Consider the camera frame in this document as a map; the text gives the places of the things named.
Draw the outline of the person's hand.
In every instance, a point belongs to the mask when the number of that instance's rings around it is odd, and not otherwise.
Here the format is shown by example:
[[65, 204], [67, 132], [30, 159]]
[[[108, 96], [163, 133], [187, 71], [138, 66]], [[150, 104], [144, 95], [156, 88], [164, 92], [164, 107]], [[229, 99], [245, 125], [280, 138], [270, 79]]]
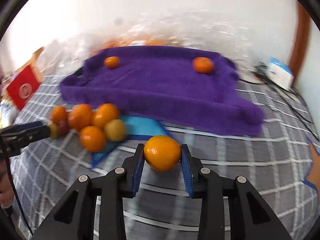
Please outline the person's hand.
[[0, 204], [1, 207], [7, 208], [14, 202], [14, 192], [7, 174], [7, 167], [4, 160], [1, 161], [1, 181], [0, 181]]

